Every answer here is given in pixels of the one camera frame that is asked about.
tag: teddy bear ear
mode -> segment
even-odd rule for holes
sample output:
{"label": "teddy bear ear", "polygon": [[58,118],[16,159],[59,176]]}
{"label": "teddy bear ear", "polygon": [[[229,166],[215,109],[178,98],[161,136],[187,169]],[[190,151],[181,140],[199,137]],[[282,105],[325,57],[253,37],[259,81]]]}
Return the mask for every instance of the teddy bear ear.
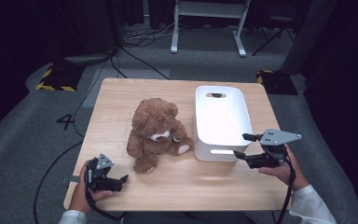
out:
{"label": "teddy bear ear", "polygon": [[174,103],[168,103],[168,115],[176,117],[178,114],[178,106]]}
{"label": "teddy bear ear", "polygon": [[136,111],[132,118],[132,128],[135,130],[143,129],[148,117],[149,115],[143,110]]}

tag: black cable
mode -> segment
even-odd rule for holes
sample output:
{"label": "black cable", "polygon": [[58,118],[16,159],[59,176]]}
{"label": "black cable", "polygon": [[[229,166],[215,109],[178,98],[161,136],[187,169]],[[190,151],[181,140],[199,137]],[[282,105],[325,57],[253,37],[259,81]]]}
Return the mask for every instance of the black cable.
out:
{"label": "black cable", "polygon": [[91,207],[92,210],[94,210],[95,212],[97,212],[98,214],[100,214],[100,215],[102,215],[104,217],[108,217],[110,219],[113,219],[114,221],[120,221],[127,214],[127,212],[124,212],[119,217],[114,217],[114,216],[108,214],[107,212],[101,210],[99,207],[97,207],[97,205],[95,205],[95,201],[94,201],[94,199],[92,199],[92,196],[91,196],[91,194],[89,192],[89,187],[88,187],[88,183],[90,182],[89,181],[89,175],[88,175],[89,170],[90,170],[90,167],[87,166],[86,174],[85,174],[83,180],[81,180],[81,178],[79,178],[79,181],[85,181],[86,182],[85,183],[86,184],[86,192],[85,193],[86,193],[86,200],[87,200],[87,203],[89,204],[89,207]]}
{"label": "black cable", "polygon": [[145,62],[145,61],[143,61],[143,60],[141,60],[141,59],[135,57],[134,55],[132,55],[131,53],[129,53],[128,51],[126,51],[123,47],[120,47],[120,48],[123,49],[126,53],[128,53],[132,58],[134,58],[134,59],[136,59],[136,60],[138,60],[138,61],[140,61],[140,62],[142,62],[142,63],[144,63],[144,64],[146,64],[146,65],[148,65],[148,66],[151,67],[153,70],[155,70],[157,73],[159,73],[160,75],[162,75],[163,77],[165,77],[166,79],[169,80],[168,77],[166,77],[164,74],[162,74],[161,72],[159,72],[159,70],[157,70],[155,67],[153,67],[153,66],[150,65],[149,63],[147,63],[147,62]]}
{"label": "black cable", "polygon": [[118,59],[118,54],[116,54],[116,60],[117,60],[117,62],[118,62],[118,70],[120,70],[121,62],[120,62],[120,60]]}
{"label": "black cable", "polygon": [[76,128],[76,120],[75,120],[76,113],[77,113],[78,109],[81,107],[81,105],[83,104],[83,102],[84,102],[84,101],[87,99],[87,97],[90,95],[90,93],[91,93],[91,91],[92,91],[92,88],[94,87],[95,83],[97,83],[98,79],[100,78],[101,72],[103,71],[103,68],[105,67],[105,65],[106,65],[106,63],[107,63],[108,60],[109,60],[109,59],[106,59],[106,60],[104,61],[103,66],[101,67],[100,72],[98,73],[97,78],[95,79],[94,83],[92,83],[91,88],[89,88],[89,92],[88,92],[87,95],[83,98],[83,100],[80,102],[79,106],[77,107],[77,109],[76,109],[76,111],[75,111],[75,113],[74,113],[74,121],[75,121],[75,122],[74,122],[74,129],[75,129],[75,132],[76,132],[78,135],[80,135],[81,137],[84,137],[84,135],[81,134],[81,133],[77,130],[77,128]]}
{"label": "black cable", "polygon": [[[125,37],[124,38],[124,40],[125,40],[124,47],[137,48],[137,47],[149,46],[149,45],[153,44],[156,40],[160,40],[160,39],[164,38],[165,36],[169,35],[169,34],[165,35],[164,32],[170,31],[170,30],[171,29],[168,29],[168,27],[167,27],[165,29],[162,29],[160,31],[155,31],[155,32],[147,34],[147,35],[135,35],[135,36]],[[136,39],[136,38],[138,39],[137,44],[129,43],[128,41],[126,41],[126,39]],[[150,42],[142,45],[142,43],[145,42],[146,40],[149,40]]]}
{"label": "black cable", "polygon": [[110,58],[110,63],[111,63],[112,66],[116,69],[116,71],[117,71],[118,73],[120,73],[124,78],[127,78],[126,75],[124,75],[118,68],[115,67],[115,65],[113,64],[112,58]]}
{"label": "black cable", "polygon": [[65,155],[68,151],[70,151],[71,149],[79,146],[80,144],[83,143],[83,140],[74,144],[73,146],[69,147],[68,149],[66,149],[59,157],[57,157],[57,159],[55,159],[55,161],[49,166],[49,168],[46,170],[45,174],[43,175],[42,179],[39,182],[39,186],[37,186],[36,189],[36,194],[34,196],[34,223],[38,224],[39,221],[37,219],[37,212],[36,212],[36,206],[37,206],[37,197],[39,195],[39,191],[42,188],[43,182],[45,181],[46,176],[48,175],[48,173],[50,172],[51,168],[55,165],[55,163],[63,156]]}
{"label": "black cable", "polygon": [[277,224],[277,219],[275,218],[274,211],[271,211],[272,220],[274,221],[274,224]]}
{"label": "black cable", "polygon": [[287,156],[287,157],[288,157],[288,159],[285,158],[284,161],[290,167],[290,182],[289,182],[289,186],[287,187],[286,198],[284,199],[283,207],[282,207],[281,213],[279,215],[279,218],[278,218],[278,221],[276,222],[276,224],[281,224],[282,221],[283,221],[283,217],[284,217],[284,214],[286,212],[287,205],[289,204],[290,197],[292,196],[293,185],[294,185],[295,180],[296,180],[296,171],[293,168],[293,165],[292,165],[292,162],[290,160],[290,157],[289,156]]}

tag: brown teddy bear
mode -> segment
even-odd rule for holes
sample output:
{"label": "brown teddy bear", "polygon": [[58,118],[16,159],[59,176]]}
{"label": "brown teddy bear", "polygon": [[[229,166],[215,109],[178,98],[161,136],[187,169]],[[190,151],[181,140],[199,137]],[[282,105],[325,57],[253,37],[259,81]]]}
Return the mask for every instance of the brown teddy bear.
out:
{"label": "brown teddy bear", "polygon": [[158,156],[169,153],[179,156],[193,149],[193,140],[185,126],[176,120],[178,107],[160,98],[143,100],[132,118],[127,153],[135,160],[138,173],[151,171],[158,165]]}

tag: table leg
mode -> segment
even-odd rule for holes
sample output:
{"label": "table leg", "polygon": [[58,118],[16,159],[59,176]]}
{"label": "table leg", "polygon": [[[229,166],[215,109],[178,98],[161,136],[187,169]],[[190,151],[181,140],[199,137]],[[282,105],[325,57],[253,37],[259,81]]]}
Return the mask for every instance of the table leg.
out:
{"label": "table leg", "polygon": [[241,41],[241,32],[243,24],[245,23],[246,15],[248,14],[248,8],[249,8],[250,0],[247,0],[245,2],[245,5],[243,7],[243,12],[240,19],[240,24],[238,25],[237,31],[233,31],[232,34],[234,35],[235,43],[237,44],[237,49],[241,57],[246,56],[245,48],[243,47],[242,41]]}
{"label": "table leg", "polygon": [[178,39],[179,39],[179,0],[176,0],[171,53],[177,53]]}

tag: person's arm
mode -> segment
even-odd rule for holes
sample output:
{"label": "person's arm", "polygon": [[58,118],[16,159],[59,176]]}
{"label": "person's arm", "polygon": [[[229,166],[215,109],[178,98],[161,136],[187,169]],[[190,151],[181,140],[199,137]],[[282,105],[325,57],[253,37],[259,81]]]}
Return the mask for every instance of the person's arm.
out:
{"label": "person's arm", "polygon": [[[86,214],[92,210],[86,200],[86,183],[83,178],[86,173],[87,163],[88,162],[86,161],[80,171],[79,183],[74,189],[74,193],[72,195],[72,200],[69,204],[68,211],[62,214],[62,218],[59,224],[85,224],[87,222]],[[95,202],[98,202],[101,199],[112,195],[113,191],[102,190],[98,192],[93,192],[92,190],[89,190],[89,193],[91,194],[92,199]]]}
{"label": "person's arm", "polygon": [[[300,224],[336,223],[336,220],[322,198],[302,173],[295,154],[288,145],[286,145],[286,147],[293,168],[296,171],[296,180],[293,185],[292,207],[289,210],[289,214],[294,217],[301,217]],[[290,168],[287,163],[276,168],[261,167],[258,169],[258,172],[276,176],[286,185],[289,184]]]}

